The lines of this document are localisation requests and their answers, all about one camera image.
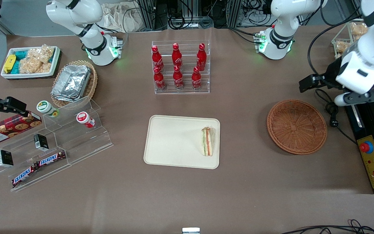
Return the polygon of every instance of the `emergency stop button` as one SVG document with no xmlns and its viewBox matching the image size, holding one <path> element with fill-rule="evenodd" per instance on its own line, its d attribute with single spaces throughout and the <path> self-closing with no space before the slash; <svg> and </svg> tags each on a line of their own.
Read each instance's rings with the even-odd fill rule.
<svg viewBox="0 0 374 234">
<path fill-rule="evenodd" d="M 371 154 L 373 152 L 373 145 L 370 141 L 363 142 L 359 147 L 362 152 L 367 154 Z"/>
</svg>

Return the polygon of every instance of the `yellow control panel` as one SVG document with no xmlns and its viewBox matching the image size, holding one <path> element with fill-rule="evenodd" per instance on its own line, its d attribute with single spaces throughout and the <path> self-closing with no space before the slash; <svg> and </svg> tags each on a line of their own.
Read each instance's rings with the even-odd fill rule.
<svg viewBox="0 0 374 234">
<path fill-rule="evenodd" d="M 368 172 L 372 188 L 374 188 L 374 140 L 373 137 L 367 136 L 357 140 L 360 152 L 362 153 L 363 163 Z"/>
</svg>

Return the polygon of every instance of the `round wicker basket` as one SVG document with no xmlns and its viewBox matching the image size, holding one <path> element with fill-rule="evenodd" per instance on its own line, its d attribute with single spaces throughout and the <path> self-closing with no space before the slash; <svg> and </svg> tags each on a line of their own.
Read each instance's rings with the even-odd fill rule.
<svg viewBox="0 0 374 234">
<path fill-rule="evenodd" d="M 89 77 L 89 82 L 87 83 L 87 86 L 86 86 L 86 89 L 85 89 L 85 92 L 83 94 L 84 97 L 86 96 L 89 96 L 89 98 L 92 98 L 93 97 L 93 94 L 95 94 L 95 89 L 96 89 L 96 85 L 98 84 L 98 75 L 96 74 L 96 71 L 95 71 L 95 68 L 93 67 L 92 64 L 90 64 L 89 62 L 86 62 L 86 61 L 81 61 L 81 60 L 78 60 L 78 61 L 74 61 L 74 62 L 70 62 L 69 64 L 67 65 L 85 65 L 87 66 L 88 68 L 90 68 L 92 70 L 91 74 L 90 74 L 90 77 Z M 60 73 L 63 71 L 63 69 L 65 68 L 66 66 L 64 66 L 57 74 L 56 76 L 56 79 L 55 81 L 53 82 L 53 87 L 56 85 L 57 81 L 58 81 L 58 77 L 60 76 Z M 62 106 L 65 106 L 71 102 L 67 102 L 67 101 L 60 101 L 60 100 L 57 100 L 55 99 L 53 96 L 52 96 L 52 100 L 53 100 L 53 103 L 58 106 L 59 108 L 62 107 Z"/>
<path fill-rule="evenodd" d="M 269 111 L 267 126 L 273 141 L 293 154 L 312 154 L 327 138 L 327 126 L 320 112 L 299 100 L 277 103 Z"/>
</svg>

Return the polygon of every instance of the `table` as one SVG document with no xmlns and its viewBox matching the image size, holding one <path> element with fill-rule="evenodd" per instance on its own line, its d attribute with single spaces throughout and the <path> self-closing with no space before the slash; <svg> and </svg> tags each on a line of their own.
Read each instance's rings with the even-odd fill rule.
<svg viewBox="0 0 374 234">
<path fill-rule="evenodd" d="M 298 89 L 298 81 L 312 73 L 307 47 L 322 29 L 301 27 L 291 51 L 279 61 L 256 54 L 251 43 L 229 30 L 130 34 L 122 59 L 95 67 L 94 100 L 102 107 L 100 116 L 114 146 L 18 193 L 10 192 L 7 178 L 0 176 L 0 233 L 161 234 L 200 227 L 203 234 L 274 234 L 310 225 L 347 225 L 348 219 L 374 228 L 374 195 L 354 144 L 329 127 L 321 150 L 291 155 L 274 144 L 266 129 L 271 107 L 290 98 L 311 103 L 328 122 L 314 91 L 300 94 Z M 330 41 L 336 33 L 326 33 L 313 47 L 319 71 L 333 60 Z M 201 38 L 212 43 L 210 94 L 156 96 L 151 41 Z M 88 59 L 76 36 L 7 37 L 9 48 L 43 43 L 61 48 L 60 67 Z M 38 101 L 50 100 L 52 82 L 0 77 L 0 97 L 16 97 L 35 111 Z M 340 112 L 340 126 L 352 136 Z M 148 120 L 155 114 L 217 118 L 219 167 L 144 163 Z"/>
</svg>

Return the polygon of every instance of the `acrylic display stand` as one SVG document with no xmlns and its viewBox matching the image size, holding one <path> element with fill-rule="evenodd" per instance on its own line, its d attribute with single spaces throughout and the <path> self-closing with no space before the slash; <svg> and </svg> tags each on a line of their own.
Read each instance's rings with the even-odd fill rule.
<svg viewBox="0 0 374 234">
<path fill-rule="evenodd" d="M 172 75 L 174 73 L 174 65 L 172 63 L 172 44 L 178 43 L 179 50 L 182 54 L 183 59 L 183 74 L 184 88 L 177 90 L 174 86 L 174 79 Z M 206 45 L 205 51 L 207 54 L 206 67 L 204 71 L 200 71 L 202 75 L 202 88 L 194 91 L 192 86 L 191 76 L 193 74 L 193 68 L 197 64 L 197 52 L 199 51 L 199 44 L 204 43 Z M 162 61 L 164 62 L 164 69 L 161 71 L 164 76 L 164 81 L 167 88 L 164 91 L 157 89 L 154 83 L 154 89 L 156 94 L 206 94 L 210 92 L 210 41 L 209 40 L 188 40 L 188 41 L 153 41 L 152 46 L 157 46 L 160 54 L 162 55 Z M 152 63 L 152 82 L 154 82 L 154 63 Z"/>
<path fill-rule="evenodd" d="M 359 22 L 359 23 L 363 23 L 363 19 L 354 19 L 350 22 Z M 343 41 L 343 42 L 347 42 L 347 43 L 350 43 L 350 44 L 353 44 L 353 42 L 355 42 L 355 36 L 353 35 L 352 33 L 352 29 L 350 28 L 350 22 L 347 22 L 343 28 L 340 29 L 340 31 L 337 33 L 337 35 L 333 38 L 333 40 L 331 40 L 331 44 L 333 44 L 333 47 L 334 47 L 334 58 L 337 59 L 341 56 L 340 53 L 337 52 L 337 42 L 338 41 Z M 340 34 L 344 31 L 344 30 L 347 30 L 349 32 L 348 34 L 348 37 L 349 38 L 339 38 Z"/>
<path fill-rule="evenodd" d="M 7 188 L 12 188 L 11 180 L 33 163 L 62 150 L 66 152 L 65 158 L 41 167 L 12 188 L 12 191 L 22 190 L 113 146 L 108 131 L 102 126 L 97 113 L 99 110 L 100 107 L 92 99 L 85 97 L 59 108 L 59 114 L 55 118 L 43 115 L 44 125 L 1 142 L 0 150 L 11 152 L 14 161 L 13 167 L 0 166 L 0 175 L 8 176 Z M 87 128 L 76 121 L 76 115 L 81 111 L 86 111 L 95 120 L 94 127 Z M 35 134 L 41 134 L 47 138 L 48 151 L 44 152 L 35 148 Z"/>
</svg>

